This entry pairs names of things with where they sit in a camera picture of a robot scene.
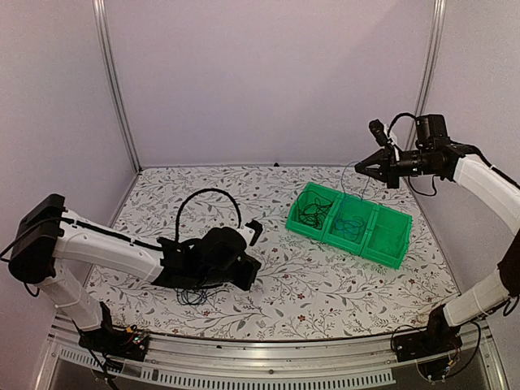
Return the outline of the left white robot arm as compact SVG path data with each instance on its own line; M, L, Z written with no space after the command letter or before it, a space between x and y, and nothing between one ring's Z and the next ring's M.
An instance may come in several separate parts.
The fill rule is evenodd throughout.
M256 220L237 227L214 227L202 238L155 240L125 235L80 217L51 194L19 223L6 248L8 270L46 294L104 353L121 344L110 311L91 297L67 269L68 260L122 271L155 286L201 290L233 284L250 290L260 262L246 250L262 235Z

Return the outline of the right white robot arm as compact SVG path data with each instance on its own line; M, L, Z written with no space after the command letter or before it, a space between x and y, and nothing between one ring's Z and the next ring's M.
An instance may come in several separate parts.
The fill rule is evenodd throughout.
M494 214L511 237L509 248L489 275L431 312L428 324L432 327L421 335L419 343L424 352L437 354L450 343L450 328L486 316L519 296L519 185L486 159L477 146L453 140L443 115L404 112L396 116L402 118L414 121L414 146L406 149L398 145L393 133L396 120L384 124L374 119L368 128L379 149L358 162L356 172L390 189L398 188L405 178L419 176L455 184Z

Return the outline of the green bin right compartment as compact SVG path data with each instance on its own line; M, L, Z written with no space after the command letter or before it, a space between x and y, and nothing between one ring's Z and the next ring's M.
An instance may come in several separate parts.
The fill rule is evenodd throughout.
M410 245L412 216L378 206L368 228L361 257L392 269L399 269Z

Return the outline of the green bin compartment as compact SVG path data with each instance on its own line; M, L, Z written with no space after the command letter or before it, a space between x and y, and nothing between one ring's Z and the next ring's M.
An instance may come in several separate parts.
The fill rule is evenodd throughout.
M368 228L361 257L392 269L399 269L410 245L412 216L378 206Z
M333 211L344 194L309 182L292 204L285 227L315 241L322 241L332 220Z

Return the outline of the green bin left compartment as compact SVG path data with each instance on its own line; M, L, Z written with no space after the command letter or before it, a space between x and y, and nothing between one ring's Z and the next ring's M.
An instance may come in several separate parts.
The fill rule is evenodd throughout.
M322 241L332 220L333 211L344 194L309 182L292 204L285 227L315 241Z

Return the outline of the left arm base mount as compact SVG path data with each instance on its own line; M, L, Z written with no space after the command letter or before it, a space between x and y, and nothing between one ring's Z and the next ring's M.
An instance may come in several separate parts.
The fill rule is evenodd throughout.
M109 308L103 302L100 306L100 327L92 331L80 330L80 346L104 355L143 362L149 348L150 332L136 325L125 329L113 327Z

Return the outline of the front aluminium rail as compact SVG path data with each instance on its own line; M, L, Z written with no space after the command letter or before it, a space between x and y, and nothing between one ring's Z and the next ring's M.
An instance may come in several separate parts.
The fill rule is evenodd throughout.
M141 362L78 344L57 316L44 344L38 389L506 389L509 382L486 323L461 329L462 347L399 361L397 334L338 340L252 342L153 334Z

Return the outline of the right aluminium frame post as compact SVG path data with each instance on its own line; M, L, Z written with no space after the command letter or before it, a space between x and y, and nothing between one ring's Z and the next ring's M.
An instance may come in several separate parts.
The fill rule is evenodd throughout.
M446 12L446 0L435 0L431 19L430 36L427 43L426 62L423 67L422 79L419 85L418 98L414 108L416 116L426 112L427 101L433 85L436 63L440 52L444 19Z

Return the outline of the aluminium frame post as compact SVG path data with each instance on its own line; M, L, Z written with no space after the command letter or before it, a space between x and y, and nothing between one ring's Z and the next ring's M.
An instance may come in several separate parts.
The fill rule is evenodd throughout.
M124 106L124 98L117 74L115 56L111 44L110 28L106 13L106 2L93 0L93 15L97 30L97 39L100 46L102 61L105 68L110 97L113 102L115 116L123 138L123 145L127 151L132 169L138 175L142 171L137 147L130 128L128 115Z
M427 43L426 62L423 67L422 79L419 85L418 98L414 108L416 116L426 112L427 101L433 85L436 63L440 52L444 19L446 12L446 0L435 0L431 19L430 36Z

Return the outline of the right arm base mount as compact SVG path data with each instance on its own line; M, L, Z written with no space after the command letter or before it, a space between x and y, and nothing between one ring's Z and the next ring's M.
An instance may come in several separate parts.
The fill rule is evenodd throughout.
M441 353L454 352L452 357L420 363L419 374L429 381L446 379L460 357L462 338L460 326L450 327L444 315L444 305L435 308L428 316L425 330L391 336L390 347L398 362L428 358Z

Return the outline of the left aluminium frame post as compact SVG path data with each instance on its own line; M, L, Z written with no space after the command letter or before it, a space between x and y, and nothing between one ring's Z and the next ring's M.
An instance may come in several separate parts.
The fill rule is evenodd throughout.
M110 28L106 13L106 2L93 0L93 15L97 30L97 39L100 46L102 61L105 68L110 97L113 102L115 116L123 138L123 145L127 151L132 169L138 175L142 171L137 147L130 128L128 115L124 106L124 98L117 74L115 56L111 44Z

